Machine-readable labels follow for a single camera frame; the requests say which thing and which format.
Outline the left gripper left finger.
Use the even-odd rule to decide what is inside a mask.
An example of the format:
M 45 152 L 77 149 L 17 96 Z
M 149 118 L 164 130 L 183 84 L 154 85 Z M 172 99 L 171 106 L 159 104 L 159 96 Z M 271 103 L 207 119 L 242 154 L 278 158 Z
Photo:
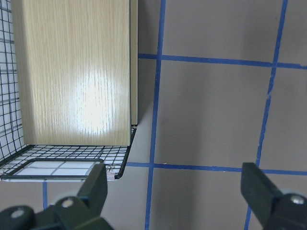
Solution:
M 96 164 L 76 196 L 67 196 L 35 213 L 25 205 L 12 206 L 0 212 L 2 230 L 111 230 L 101 217 L 107 197 L 107 175 L 104 164 Z

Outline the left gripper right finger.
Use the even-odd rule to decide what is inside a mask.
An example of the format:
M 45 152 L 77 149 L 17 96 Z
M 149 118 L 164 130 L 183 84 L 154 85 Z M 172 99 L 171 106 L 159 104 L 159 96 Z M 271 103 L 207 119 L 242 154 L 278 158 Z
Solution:
M 264 230 L 307 228 L 307 198 L 282 192 L 253 162 L 242 164 L 240 191 Z

